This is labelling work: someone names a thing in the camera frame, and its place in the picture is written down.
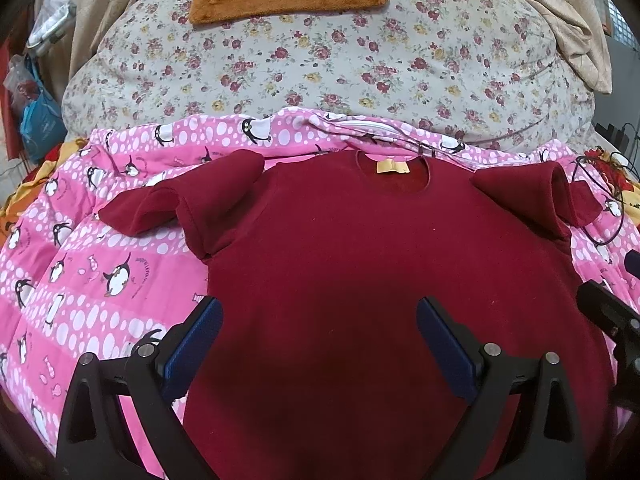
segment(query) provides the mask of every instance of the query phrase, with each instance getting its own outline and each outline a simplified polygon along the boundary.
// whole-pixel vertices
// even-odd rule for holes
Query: neckline
[[[406,161],[406,163],[409,166],[415,166],[415,162],[417,161],[417,163],[422,164],[424,166],[424,169],[427,171],[427,182],[424,184],[424,186],[421,189],[407,192],[402,190],[385,189],[383,187],[376,186],[376,184],[371,181],[367,173],[365,173],[364,169],[362,168],[362,165],[360,163],[361,161],[360,157],[364,156],[373,163],[376,163],[376,161],[373,160],[372,158],[369,158],[367,156],[367,153],[363,152],[362,150],[353,150],[353,151],[354,151],[354,155],[353,157],[350,157],[350,159],[354,165],[354,171],[358,174],[358,178],[359,180],[362,181],[364,186],[366,186],[367,189],[372,190],[375,193],[379,193],[387,196],[393,196],[396,198],[416,198],[418,196],[423,195],[428,190],[429,184],[433,179],[433,171],[431,171],[431,166],[428,163],[427,158],[425,156],[418,155],[412,158],[411,160]]]

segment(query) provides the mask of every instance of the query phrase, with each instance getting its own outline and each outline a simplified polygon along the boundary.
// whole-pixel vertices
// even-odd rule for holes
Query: red t-shirt
[[[601,207],[554,162],[473,174],[434,158],[376,173],[345,151],[261,174],[235,152],[100,212],[127,235],[178,217],[224,323],[184,427],[223,480],[415,480],[465,409],[416,326],[434,296],[481,343],[555,351],[588,454],[606,444],[612,370],[578,311],[562,219]],[[497,461],[508,406],[479,473]]]

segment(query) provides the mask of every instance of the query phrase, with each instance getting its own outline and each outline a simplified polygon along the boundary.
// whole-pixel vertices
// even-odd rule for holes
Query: white plastic bag
[[[75,22],[76,4],[73,0],[43,0],[27,41],[30,54],[42,56]]]

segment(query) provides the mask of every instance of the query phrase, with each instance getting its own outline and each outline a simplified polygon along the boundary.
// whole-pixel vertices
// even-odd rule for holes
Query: window
[[[620,14],[618,8],[613,4],[611,0],[607,0],[609,3],[609,16],[611,18],[611,25],[613,26],[612,37],[614,40],[618,40],[620,43],[624,43],[630,46],[634,50],[640,50],[638,40],[631,32],[631,29],[626,24],[625,19]]]

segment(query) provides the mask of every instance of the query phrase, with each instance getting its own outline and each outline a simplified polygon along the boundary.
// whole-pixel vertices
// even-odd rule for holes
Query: t-shirt sleeve
[[[571,231],[565,223],[584,227],[602,212],[589,185],[569,183],[562,166],[554,161],[479,170],[471,182],[501,207],[554,237],[568,238]]]
[[[175,218],[199,259],[209,254],[219,220],[251,189],[264,169],[264,157],[238,150],[152,187],[120,193],[98,213],[100,220],[127,236],[137,236]]]

